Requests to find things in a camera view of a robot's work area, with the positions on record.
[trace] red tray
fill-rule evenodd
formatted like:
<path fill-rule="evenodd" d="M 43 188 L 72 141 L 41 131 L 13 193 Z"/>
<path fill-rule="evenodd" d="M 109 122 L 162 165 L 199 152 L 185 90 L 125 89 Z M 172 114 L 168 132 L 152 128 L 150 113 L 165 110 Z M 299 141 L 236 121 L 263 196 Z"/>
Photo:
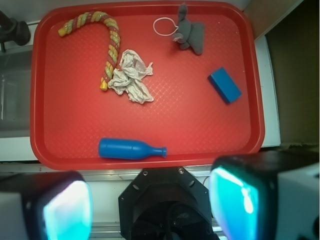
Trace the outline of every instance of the red tray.
<path fill-rule="evenodd" d="M 38 25 L 32 56 L 31 145 L 56 170 L 159 168 L 211 164 L 221 155 L 257 152 L 264 117 L 250 22 L 232 5 L 190 1 L 188 19 L 205 24 L 204 53 L 181 51 L 171 37 L 157 35 L 159 17 L 178 20 L 182 2 L 122 2 L 59 8 Z M 133 103 L 127 94 L 100 90 L 108 58 L 109 31 L 101 23 L 61 38 L 65 22 L 89 11 L 113 16 L 121 54 L 135 50 L 153 76 L 143 82 L 154 102 Z M 158 31 L 172 23 L 157 23 Z M 227 105 L 208 76 L 225 68 L 242 92 Z M 168 149 L 167 158 L 139 161 L 99 157 L 101 138 L 141 140 Z"/>

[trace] white string loop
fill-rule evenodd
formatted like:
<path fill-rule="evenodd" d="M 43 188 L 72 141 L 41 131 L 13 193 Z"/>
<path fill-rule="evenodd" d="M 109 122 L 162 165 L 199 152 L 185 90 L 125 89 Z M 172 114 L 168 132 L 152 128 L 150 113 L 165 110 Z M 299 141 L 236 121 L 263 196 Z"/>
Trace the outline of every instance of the white string loop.
<path fill-rule="evenodd" d="M 174 27 L 175 27 L 175 30 L 174 30 L 172 33 L 170 33 L 170 34 L 162 34 L 162 33 L 159 33 L 159 32 L 156 30 L 156 22 L 158 22 L 159 20 L 170 20 L 170 21 L 173 23 L 173 25 L 174 25 Z M 175 34 L 175 32 L 178 30 L 178 28 L 179 28 L 179 27 L 175 24 L 175 22 L 174 22 L 171 18 L 169 18 L 169 17 L 160 17 L 160 18 L 154 20 L 154 22 L 153 22 L 153 30 L 155 31 L 156 34 L 158 34 L 158 35 L 160 35 L 160 36 L 163 36 L 163 37 L 167 37 L 167 36 L 171 36 L 171 35 Z"/>

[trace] rope toy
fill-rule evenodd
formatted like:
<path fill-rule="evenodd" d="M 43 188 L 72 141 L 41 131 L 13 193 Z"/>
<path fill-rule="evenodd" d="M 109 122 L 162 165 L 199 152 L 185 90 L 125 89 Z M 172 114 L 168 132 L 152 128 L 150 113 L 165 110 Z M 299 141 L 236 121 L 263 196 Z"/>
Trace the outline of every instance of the rope toy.
<path fill-rule="evenodd" d="M 83 25 L 88 23 L 101 22 L 105 24 L 110 33 L 110 44 L 108 51 L 108 61 L 105 64 L 103 77 L 101 78 L 100 89 L 106 91 L 108 89 L 108 82 L 112 79 L 114 69 L 117 65 L 119 48 L 120 48 L 120 35 L 119 27 L 110 15 L 101 11 L 85 12 L 74 19 L 66 22 L 62 28 L 58 30 L 60 37 L 74 32 L 76 29 L 81 28 Z"/>

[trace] bottle neck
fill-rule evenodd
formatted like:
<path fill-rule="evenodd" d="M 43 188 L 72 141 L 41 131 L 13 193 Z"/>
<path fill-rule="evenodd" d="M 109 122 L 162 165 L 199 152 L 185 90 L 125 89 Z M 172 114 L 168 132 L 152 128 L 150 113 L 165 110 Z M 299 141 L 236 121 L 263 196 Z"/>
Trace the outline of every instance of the bottle neck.
<path fill-rule="evenodd" d="M 165 147 L 153 147 L 150 150 L 150 155 L 165 157 L 167 155 L 167 151 L 166 151 Z"/>

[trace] blue block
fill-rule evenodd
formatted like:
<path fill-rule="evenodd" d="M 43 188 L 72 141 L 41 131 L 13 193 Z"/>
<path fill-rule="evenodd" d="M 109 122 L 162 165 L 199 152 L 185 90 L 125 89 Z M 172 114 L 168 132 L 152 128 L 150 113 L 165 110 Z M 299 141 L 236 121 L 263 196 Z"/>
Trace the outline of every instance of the blue block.
<path fill-rule="evenodd" d="M 234 102 L 242 94 L 223 67 L 212 73 L 208 79 L 227 104 Z"/>

